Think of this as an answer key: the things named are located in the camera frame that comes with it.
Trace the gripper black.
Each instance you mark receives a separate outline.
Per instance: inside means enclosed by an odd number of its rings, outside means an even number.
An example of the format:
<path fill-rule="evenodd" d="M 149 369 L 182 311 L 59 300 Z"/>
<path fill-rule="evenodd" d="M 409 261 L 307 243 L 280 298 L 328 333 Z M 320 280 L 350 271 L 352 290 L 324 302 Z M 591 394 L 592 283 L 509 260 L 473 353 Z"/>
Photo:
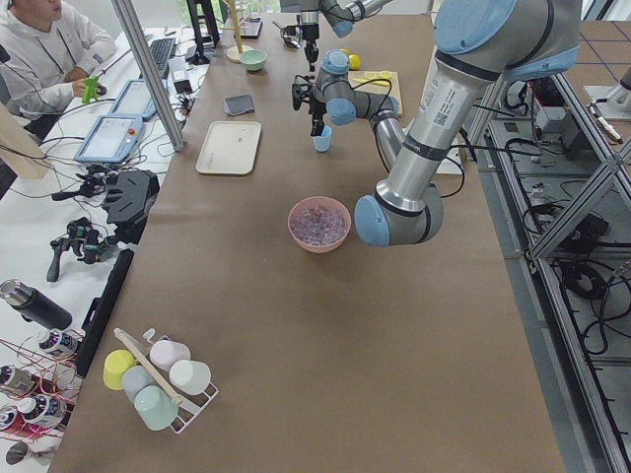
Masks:
<path fill-rule="evenodd" d="M 312 117 L 311 136 L 320 136 L 323 131 L 323 119 L 326 115 L 326 103 L 316 96 L 315 91 L 310 92 L 309 115 Z"/>
<path fill-rule="evenodd" d="M 307 22 L 300 24 L 302 30 L 302 38 L 305 41 L 306 58 L 309 63 L 309 70 L 314 72 L 316 70 L 317 62 L 317 46 L 316 42 L 319 39 L 319 23 Z"/>

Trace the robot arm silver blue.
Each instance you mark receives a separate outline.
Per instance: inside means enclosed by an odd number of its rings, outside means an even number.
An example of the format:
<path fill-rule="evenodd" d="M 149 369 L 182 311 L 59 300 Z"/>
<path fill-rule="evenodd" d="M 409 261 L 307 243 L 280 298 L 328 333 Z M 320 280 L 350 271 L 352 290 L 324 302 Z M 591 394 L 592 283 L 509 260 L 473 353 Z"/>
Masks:
<path fill-rule="evenodd" d="M 417 117 L 403 129 L 397 102 L 360 91 L 348 80 L 349 60 L 327 51 L 306 100 L 313 134 L 327 115 L 338 126 L 369 120 L 389 166 L 386 179 L 354 211 L 360 239 L 386 247 L 431 239 L 444 216 L 432 179 L 474 102 L 499 78 L 527 81 L 570 69 L 577 61 L 579 1 L 446 1 L 434 23 L 437 70 Z"/>
<path fill-rule="evenodd" d="M 355 23 L 371 18 L 390 0 L 352 1 L 346 7 L 341 7 L 334 0 L 304 0 L 300 2 L 298 26 L 302 39 L 306 42 L 305 55 L 309 63 L 309 70 L 316 70 L 319 50 L 319 16 L 323 16 L 338 37 L 349 35 Z"/>

